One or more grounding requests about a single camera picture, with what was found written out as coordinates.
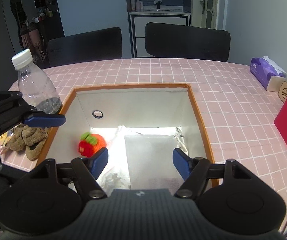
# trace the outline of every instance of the white bottle cap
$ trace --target white bottle cap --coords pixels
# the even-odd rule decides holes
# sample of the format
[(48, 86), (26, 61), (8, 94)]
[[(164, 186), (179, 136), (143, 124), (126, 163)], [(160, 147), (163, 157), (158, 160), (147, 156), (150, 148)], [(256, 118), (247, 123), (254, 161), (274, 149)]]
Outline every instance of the white bottle cap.
[(22, 69), (32, 62), (30, 49), (25, 49), (24, 51), (19, 52), (18, 54), (14, 55), (11, 60), (16, 70)]

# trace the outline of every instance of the white drawer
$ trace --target white drawer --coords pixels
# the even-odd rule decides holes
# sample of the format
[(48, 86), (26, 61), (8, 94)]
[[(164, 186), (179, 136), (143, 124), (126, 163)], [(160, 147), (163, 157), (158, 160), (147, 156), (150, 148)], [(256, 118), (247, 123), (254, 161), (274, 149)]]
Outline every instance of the white drawer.
[(153, 57), (146, 51), (145, 38), (136, 38), (137, 57)]
[(187, 19), (183, 17), (134, 17), (136, 37), (145, 37), (145, 29), (147, 23), (169, 23), (186, 25)]

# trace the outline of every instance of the round hole with black ring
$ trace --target round hole with black ring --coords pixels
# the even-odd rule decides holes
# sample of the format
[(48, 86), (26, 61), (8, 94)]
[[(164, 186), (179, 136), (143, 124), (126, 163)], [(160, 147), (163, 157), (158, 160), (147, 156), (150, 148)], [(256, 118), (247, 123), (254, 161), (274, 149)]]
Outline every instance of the round hole with black ring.
[(101, 119), (103, 117), (103, 113), (99, 110), (94, 110), (92, 112), (92, 116), (97, 119)]

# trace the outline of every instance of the pink checkered tablecloth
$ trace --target pink checkered tablecloth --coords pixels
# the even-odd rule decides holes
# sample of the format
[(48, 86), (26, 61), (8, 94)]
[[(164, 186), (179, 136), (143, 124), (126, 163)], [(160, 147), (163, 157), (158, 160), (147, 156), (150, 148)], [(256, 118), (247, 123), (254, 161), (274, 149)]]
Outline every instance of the pink checkered tablecloth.
[[(118, 59), (44, 70), (64, 102), (74, 87), (125, 83), (189, 83), (216, 163), (234, 158), (275, 189), (287, 205), (287, 146), (273, 124), (282, 107), (249, 66), (176, 58)], [(10, 90), (18, 90), (17, 82)], [(36, 161), (13, 152), (4, 162), (26, 171)]]

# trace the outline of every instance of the chair backrest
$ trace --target chair backrest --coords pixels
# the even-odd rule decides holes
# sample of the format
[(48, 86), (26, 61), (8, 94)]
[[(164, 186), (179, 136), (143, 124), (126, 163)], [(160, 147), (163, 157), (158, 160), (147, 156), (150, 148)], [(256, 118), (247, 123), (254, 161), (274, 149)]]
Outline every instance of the chair backrest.
[(165, 23), (147, 23), (146, 51), (155, 57), (227, 61), (227, 31)]
[(119, 59), (122, 57), (121, 29), (114, 27), (50, 40), (48, 56), (51, 67)]

